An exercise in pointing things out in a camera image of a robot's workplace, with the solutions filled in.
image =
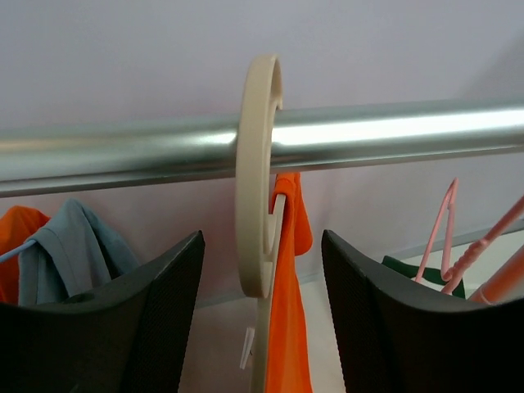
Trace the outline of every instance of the metal rod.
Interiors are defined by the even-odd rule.
[[[234,176],[237,115],[0,131],[0,197]],[[524,151],[524,100],[277,113],[272,172]]]

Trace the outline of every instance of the green cloth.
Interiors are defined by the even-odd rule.
[[[400,262],[395,258],[390,256],[385,256],[382,260],[382,264],[387,266],[390,269],[395,270],[397,273],[402,274],[407,278],[413,278],[417,275],[418,266],[412,266],[411,264],[405,264]],[[425,268],[424,274],[422,275],[424,279],[432,284],[444,286],[446,282],[440,277],[440,270],[434,268]],[[466,299],[466,292],[464,291],[464,281],[460,280],[458,286],[451,293],[455,297],[460,297],[461,299]]]

